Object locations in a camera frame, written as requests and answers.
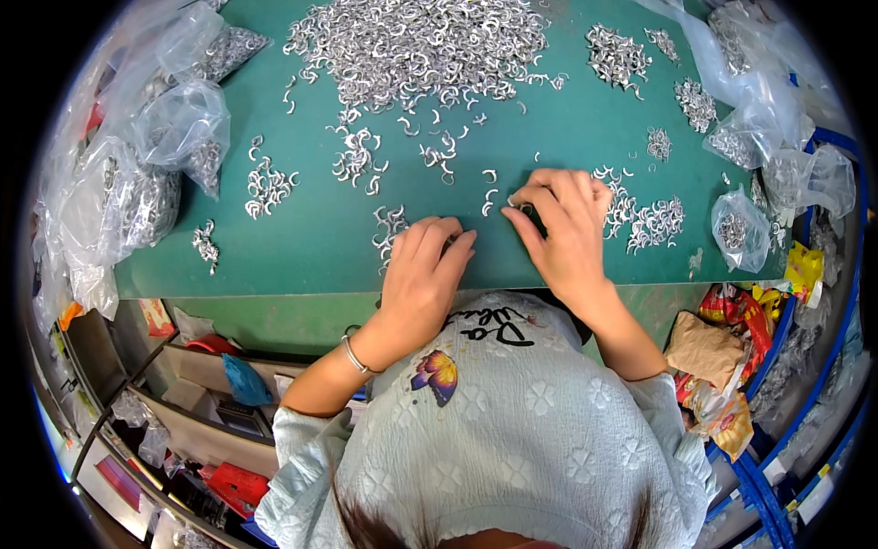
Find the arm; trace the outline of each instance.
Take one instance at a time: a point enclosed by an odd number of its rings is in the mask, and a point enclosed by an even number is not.
[[[443,254],[450,237],[457,239]],[[476,231],[453,217],[428,217],[393,241],[385,274],[381,308],[350,338],[362,364],[383,372],[396,361],[429,343],[442,328],[466,264]],[[308,366],[286,390],[285,406],[302,415],[330,417],[344,409],[370,374],[360,373],[343,345]]]
[[[664,372],[665,357],[603,273],[603,223],[613,193],[581,170],[534,170],[512,197],[540,213],[543,239],[521,211],[504,207],[546,285],[593,332],[604,364],[627,381]]]

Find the hand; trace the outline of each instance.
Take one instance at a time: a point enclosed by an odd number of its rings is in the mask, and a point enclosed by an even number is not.
[[[501,210],[546,285],[586,324],[600,316],[600,297],[613,288],[603,273],[603,224],[612,199],[610,189],[587,171],[540,169],[512,201],[532,204],[548,236],[543,239],[523,212]]]
[[[443,254],[450,236],[457,239]],[[350,340],[363,364],[383,371],[439,333],[475,240],[454,217],[427,217],[397,235],[381,308]]]

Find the brown paper bag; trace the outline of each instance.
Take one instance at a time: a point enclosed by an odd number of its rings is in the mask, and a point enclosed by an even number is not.
[[[735,336],[705,324],[688,311],[677,314],[665,350],[670,366],[709,381],[721,393],[742,356],[744,342]]]

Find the butterfly print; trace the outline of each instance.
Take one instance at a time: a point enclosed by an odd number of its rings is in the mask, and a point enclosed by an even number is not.
[[[412,378],[412,390],[429,385],[439,408],[448,404],[457,389],[457,365],[444,351],[434,350],[421,359]]]

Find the woman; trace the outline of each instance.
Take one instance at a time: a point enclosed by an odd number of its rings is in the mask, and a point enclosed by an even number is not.
[[[451,312],[476,239],[457,219],[397,236],[381,308],[281,400],[263,530],[284,548],[692,545],[714,482],[661,351],[604,277],[612,198],[585,171],[536,170],[512,201],[548,236],[502,210],[608,368],[581,354],[567,313],[527,294]],[[345,403],[398,362],[349,432]]]

